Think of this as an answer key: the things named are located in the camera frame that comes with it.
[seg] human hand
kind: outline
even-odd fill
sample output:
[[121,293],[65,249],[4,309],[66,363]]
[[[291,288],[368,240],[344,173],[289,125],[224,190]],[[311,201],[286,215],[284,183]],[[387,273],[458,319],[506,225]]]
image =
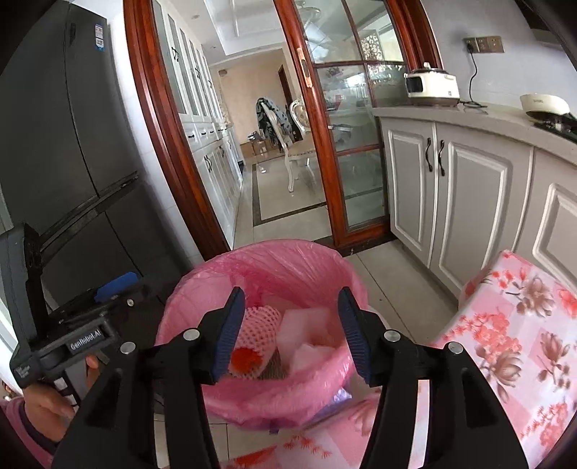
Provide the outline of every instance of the human hand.
[[[96,382],[100,371],[98,359],[94,355],[86,357],[87,388]],[[22,390],[24,394],[24,411],[32,426],[51,441],[60,441],[68,425],[62,417],[72,420],[74,409],[57,390],[42,383],[34,383]]]

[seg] black cable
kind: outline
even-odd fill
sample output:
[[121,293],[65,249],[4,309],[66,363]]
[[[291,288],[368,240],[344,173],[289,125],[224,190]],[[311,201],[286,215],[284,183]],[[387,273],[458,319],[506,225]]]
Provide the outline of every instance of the black cable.
[[467,44],[467,50],[469,51],[469,54],[471,54],[471,59],[473,60],[473,65],[475,66],[475,73],[473,74],[473,76],[471,77],[471,80],[469,81],[469,100],[463,101],[463,106],[474,107],[477,109],[481,108],[481,107],[487,107],[487,106],[484,106],[481,103],[478,103],[477,101],[475,101],[473,99],[473,96],[471,95],[471,87],[473,86],[473,80],[475,79],[475,77],[479,73],[479,69],[477,67],[477,63],[475,62],[475,56],[473,55],[473,48],[469,44]]

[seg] pink sleeve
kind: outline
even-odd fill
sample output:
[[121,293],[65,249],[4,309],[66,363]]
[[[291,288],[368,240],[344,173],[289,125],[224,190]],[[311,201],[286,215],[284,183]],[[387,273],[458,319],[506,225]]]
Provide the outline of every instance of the pink sleeve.
[[12,428],[24,443],[24,446],[30,451],[32,456],[44,467],[44,469],[50,469],[52,465],[53,456],[47,451],[42,449],[28,434],[24,424],[20,419],[20,414],[18,413],[20,406],[24,405],[24,399],[17,397],[11,401],[0,400],[0,407],[2,408],[6,418],[12,425]]

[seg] refrigerator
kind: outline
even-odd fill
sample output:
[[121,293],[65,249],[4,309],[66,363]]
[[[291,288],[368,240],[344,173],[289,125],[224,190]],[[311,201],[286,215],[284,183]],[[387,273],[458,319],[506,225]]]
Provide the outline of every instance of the refrigerator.
[[187,268],[140,172],[107,21],[57,0],[0,75],[0,188],[12,223],[46,241],[57,305],[129,271],[150,280],[121,331],[149,347]]

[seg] sliding glass door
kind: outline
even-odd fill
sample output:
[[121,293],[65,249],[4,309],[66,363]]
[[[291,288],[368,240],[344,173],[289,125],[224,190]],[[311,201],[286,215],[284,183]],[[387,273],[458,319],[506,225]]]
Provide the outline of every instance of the sliding glass door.
[[407,101],[405,60],[387,6],[375,0],[275,5],[308,88],[303,95],[315,121],[335,245],[382,236],[389,231],[388,201],[373,108]]

